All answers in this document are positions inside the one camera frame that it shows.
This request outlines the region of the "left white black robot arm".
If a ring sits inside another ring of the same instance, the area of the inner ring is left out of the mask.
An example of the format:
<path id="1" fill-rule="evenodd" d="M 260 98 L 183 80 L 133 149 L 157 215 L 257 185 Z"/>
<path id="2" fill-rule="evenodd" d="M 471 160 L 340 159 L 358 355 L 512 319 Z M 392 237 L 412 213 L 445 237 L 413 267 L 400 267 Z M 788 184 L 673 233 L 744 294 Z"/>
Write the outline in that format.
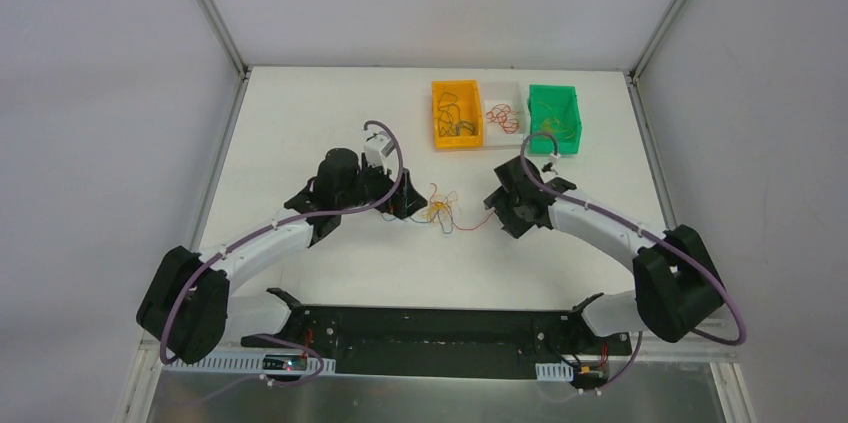
<path id="1" fill-rule="evenodd" d="M 286 255 L 313 247 L 337 229 L 343 215 L 376 210 L 406 219 L 427 200 L 403 169 L 368 153 L 329 150 L 317 173 L 270 222 L 234 243 L 202 253 L 169 250 L 142 299 L 136 322 L 166 351 L 167 361 L 196 363 L 219 344 L 267 334 L 281 347 L 297 345 L 305 321 L 279 289 L 236 296 L 238 288 Z"/>

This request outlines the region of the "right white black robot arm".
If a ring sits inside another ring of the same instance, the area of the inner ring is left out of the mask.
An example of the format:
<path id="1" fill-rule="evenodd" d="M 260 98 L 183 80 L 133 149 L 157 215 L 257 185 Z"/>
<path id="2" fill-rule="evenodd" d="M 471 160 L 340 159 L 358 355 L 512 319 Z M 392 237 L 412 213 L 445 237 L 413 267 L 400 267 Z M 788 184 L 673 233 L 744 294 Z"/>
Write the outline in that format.
<path id="1" fill-rule="evenodd" d="M 576 350 L 593 352 L 607 336 L 624 332 L 649 331 L 674 343 L 724 305 L 720 278 L 694 229 L 639 226 L 561 177 L 542 182 L 539 170 L 520 157 L 494 173 L 499 185 L 484 205 L 510 236 L 556 230 L 600 250 L 633 276 L 632 290 L 590 296 L 571 310 L 567 336 Z"/>

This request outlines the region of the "green plastic bin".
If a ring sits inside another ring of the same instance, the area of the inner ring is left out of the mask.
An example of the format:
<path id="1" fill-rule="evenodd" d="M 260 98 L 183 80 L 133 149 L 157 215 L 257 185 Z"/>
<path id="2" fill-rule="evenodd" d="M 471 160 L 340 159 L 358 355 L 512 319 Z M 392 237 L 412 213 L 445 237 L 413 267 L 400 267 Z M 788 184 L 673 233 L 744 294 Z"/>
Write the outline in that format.
<path id="1" fill-rule="evenodd" d="M 547 132 L 559 153 L 576 155 L 582 136 L 578 95 L 573 86 L 531 84 L 528 91 L 529 133 Z"/>

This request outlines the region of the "orange plastic bin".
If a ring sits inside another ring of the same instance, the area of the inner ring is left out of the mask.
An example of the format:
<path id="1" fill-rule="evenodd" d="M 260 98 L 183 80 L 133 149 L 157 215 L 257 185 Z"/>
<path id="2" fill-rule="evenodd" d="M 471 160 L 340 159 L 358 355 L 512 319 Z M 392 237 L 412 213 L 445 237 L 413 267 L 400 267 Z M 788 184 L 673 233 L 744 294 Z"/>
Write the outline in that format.
<path id="1" fill-rule="evenodd" d="M 466 150 L 482 147 L 484 124 L 477 81 L 433 81 L 431 93 L 435 148 Z"/>

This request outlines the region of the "white plastic bin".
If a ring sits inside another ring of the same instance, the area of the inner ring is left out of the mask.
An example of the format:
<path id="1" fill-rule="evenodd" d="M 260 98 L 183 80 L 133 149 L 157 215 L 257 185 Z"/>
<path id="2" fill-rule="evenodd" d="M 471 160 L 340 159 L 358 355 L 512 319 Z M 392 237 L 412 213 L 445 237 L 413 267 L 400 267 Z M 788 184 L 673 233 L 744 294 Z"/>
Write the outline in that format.
<path id="1" fill-rule="evenodd" d="M 480 96 L 483 146 L 521 146 L 530 129 L 527 87 L 516 81 L 483 82 Z"/>

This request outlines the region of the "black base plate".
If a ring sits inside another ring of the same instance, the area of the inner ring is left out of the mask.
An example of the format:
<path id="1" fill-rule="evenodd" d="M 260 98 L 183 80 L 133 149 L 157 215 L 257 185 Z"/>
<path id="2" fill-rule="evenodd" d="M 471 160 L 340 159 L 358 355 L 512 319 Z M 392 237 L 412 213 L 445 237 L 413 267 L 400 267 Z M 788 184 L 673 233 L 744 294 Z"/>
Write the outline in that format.
<path id="1" fill-rule="evenodd" d="M 349 375 L 526 380 L 539 364 L 631 354 L 629 337 L 593 335 L 565 311 L 301 306 L 279 340 Z"/>

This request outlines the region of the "left aluminium frame post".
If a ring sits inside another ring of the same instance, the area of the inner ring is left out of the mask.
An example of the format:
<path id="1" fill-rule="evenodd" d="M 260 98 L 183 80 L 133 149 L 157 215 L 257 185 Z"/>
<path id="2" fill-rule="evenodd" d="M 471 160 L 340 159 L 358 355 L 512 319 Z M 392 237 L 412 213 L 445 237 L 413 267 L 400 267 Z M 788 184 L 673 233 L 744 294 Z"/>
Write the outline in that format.
<path id="1" fill-rule="evenodd" d="M 215 0 L 195 0 L 208 25 L 223 49 L 229 63 L 241 80 L 247 78 L 249 65 L 245 62 L 235 39 L 226 24 Z"/>

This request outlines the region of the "aluminium frame post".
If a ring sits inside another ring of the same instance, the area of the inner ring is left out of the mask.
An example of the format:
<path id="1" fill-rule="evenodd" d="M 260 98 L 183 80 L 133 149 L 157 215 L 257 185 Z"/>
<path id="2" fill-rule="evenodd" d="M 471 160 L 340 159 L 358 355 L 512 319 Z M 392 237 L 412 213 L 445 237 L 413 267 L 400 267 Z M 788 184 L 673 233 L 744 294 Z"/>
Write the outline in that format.
<path id="1" fill-rule="evenodd" d="M 245 62 L 235 39 L 226 24 L 215 0 L 195 0 L 208 25 L 223 49 L 229 63 L 241 80 L 247 78 L 249 65 Z"/>
<path id="2" fill-rule="evenodd" d="M 648 42 L 630 70 L 630 77 L 634 82 L 639 80 L 647 70 L 652 59 L 659 51 L 672 26 L 683 12 L 689 0 L 671 0 L 664 11 L 660 21 L 651 33 Z"/>

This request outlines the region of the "right aluminium frame post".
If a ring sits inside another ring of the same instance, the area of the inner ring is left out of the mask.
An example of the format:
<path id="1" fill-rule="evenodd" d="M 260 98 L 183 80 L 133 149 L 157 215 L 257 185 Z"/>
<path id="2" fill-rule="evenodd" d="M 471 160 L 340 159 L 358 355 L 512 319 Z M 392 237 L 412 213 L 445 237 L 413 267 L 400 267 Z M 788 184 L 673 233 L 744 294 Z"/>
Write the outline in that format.
<path id="1" fill-rule="evenodd" d="M 683 12 L 689 0 L 671 0 L 664 11 L 660 21 L 651 33 L 648 42 L 630 70 L 630 77 L 634 82 L 639 80 L 647 70 L 652 59 L 659 51 L 672 26 Z"/>

